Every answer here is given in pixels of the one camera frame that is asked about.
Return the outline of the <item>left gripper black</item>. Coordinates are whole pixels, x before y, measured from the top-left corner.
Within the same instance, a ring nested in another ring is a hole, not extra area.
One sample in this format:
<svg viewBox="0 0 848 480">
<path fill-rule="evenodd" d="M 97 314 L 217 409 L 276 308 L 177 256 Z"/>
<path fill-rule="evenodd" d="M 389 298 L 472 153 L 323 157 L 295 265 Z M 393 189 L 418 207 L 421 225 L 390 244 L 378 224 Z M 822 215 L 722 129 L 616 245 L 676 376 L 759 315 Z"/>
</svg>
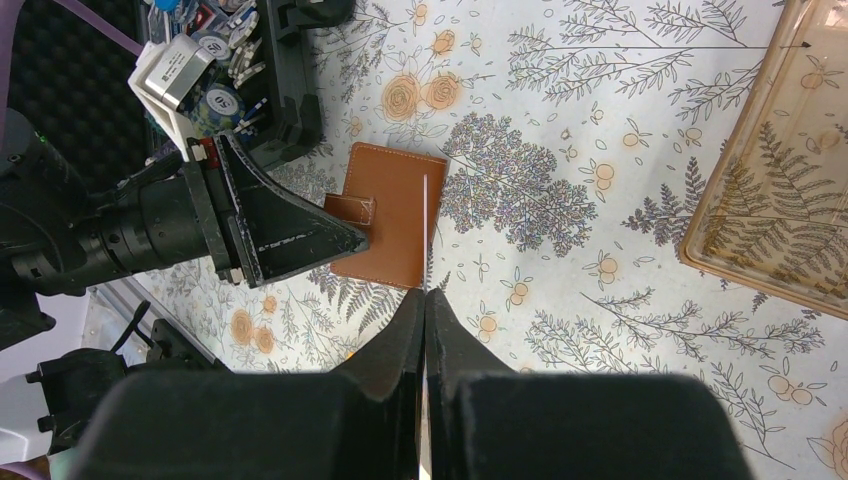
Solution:
<svg viewBox="0 0 848 480">
<path fill-rule="evenodd" d="M 214 271 L 260 287 L 368 249 L 367 235 L 279 185 L 232 132 L 189 138 L 182 173 Z"/>
</svg>

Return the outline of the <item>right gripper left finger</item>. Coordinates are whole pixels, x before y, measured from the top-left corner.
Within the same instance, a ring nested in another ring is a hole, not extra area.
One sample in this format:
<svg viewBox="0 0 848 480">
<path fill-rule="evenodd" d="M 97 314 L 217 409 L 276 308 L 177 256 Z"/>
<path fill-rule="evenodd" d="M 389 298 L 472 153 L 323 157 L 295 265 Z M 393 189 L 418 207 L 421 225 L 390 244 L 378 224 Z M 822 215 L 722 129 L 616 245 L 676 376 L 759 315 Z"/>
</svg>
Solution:
<svg viewBox="0 0 848 480">
<path fill-rule="evenodd" d="M 406 293 L 389 323 L 333 371 L 351 380 L 339 453 L 346 479 L 417 479 L 420 469 L 424 304 Z"/>
</svg>

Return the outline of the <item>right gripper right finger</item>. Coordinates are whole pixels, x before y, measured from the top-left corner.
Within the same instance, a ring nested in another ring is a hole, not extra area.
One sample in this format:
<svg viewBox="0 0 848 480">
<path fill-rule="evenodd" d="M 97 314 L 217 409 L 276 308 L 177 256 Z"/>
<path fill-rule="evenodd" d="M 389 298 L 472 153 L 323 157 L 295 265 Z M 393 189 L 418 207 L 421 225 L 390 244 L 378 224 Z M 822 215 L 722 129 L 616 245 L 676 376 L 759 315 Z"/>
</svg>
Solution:
<svg viewBox="0 0 848 480">
<path fill-rule="evenodd" d="M 426 392 L 435 479 L 507 479 L 512 370 L 461 325 L 446 294 L 425 298 Z"/>
</svg>

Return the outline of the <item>brown leather card holder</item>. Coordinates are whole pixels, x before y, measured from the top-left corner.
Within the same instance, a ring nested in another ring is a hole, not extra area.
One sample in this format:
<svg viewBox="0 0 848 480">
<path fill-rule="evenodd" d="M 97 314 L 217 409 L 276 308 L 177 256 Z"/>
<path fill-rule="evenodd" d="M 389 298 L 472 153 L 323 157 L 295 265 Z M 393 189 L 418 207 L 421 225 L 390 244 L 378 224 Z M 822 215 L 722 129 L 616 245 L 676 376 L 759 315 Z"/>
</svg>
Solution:
<svg viewBox="0 0 848 480">
<path fill-rule="evenodd" d="M 323 209 L 364 232 L 368 248 L 332 262 L 331 272 L 420 287 L 447 172 L 443 158 L 354 143 L 343 190 L 326 195 Z"/>
</svg>

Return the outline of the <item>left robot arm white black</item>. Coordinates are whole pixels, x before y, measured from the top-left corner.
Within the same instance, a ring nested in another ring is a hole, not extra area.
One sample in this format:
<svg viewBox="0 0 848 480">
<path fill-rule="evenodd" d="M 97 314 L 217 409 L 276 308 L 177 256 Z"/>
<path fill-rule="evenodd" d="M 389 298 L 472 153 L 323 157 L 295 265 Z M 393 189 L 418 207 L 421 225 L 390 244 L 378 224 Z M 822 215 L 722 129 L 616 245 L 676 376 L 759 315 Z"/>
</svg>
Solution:
<svg viewBox="0 0 848 480">
<path fill-rule="evenodd" d="M 9 109 L 1 148 L 1 352 L 54 328 L 38 296 L 209 256 L 251 288 L 364 251 L 366 235 L 277 184 L 232 131 L 189 138 L 113 188 L 89 193 L 67 161 Z M 109 349 L 79 348 L 1 381 L 1 465 L 74 448 L 102 398 L 144 370 L 223 369 L 164 319 L 139 330 L 143 300 Z M 130 366 L 137 334 L 151 350 Z"/>
</svg>

